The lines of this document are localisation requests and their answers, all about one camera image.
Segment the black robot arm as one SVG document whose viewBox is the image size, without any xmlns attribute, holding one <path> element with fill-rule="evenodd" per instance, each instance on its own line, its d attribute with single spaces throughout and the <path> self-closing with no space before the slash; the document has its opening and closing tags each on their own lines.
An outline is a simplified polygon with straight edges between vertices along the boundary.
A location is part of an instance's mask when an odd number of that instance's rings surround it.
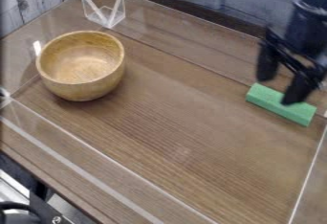
<svg viewBox="0 0 327 224">
<path fill-rule="evenodd" d="M 282 105 L 302 102 L 327 78 L 327 0 L 293 0 L 292 4 L 282 34 L 265 28 L 254 70 L 257 81 L 272 80 L 280 65 L 293 73 Z"/>
</svg>

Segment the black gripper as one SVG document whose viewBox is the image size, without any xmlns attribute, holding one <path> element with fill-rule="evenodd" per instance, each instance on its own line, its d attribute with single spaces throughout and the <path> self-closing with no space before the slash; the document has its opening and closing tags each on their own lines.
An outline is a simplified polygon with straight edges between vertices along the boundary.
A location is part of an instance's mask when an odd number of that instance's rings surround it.
<svg viewBox="0 0 327 224">
<path fill-rule="evenodd" d="M 266 29 L 256 59 L 256 79 L 260 82 L 273 79 L 280 65 L 293 74 L 281 100 L 282 105 L 290 105 L 302 102 L 327 78 L 327 56 L 306 55 Z"/>
</svg>

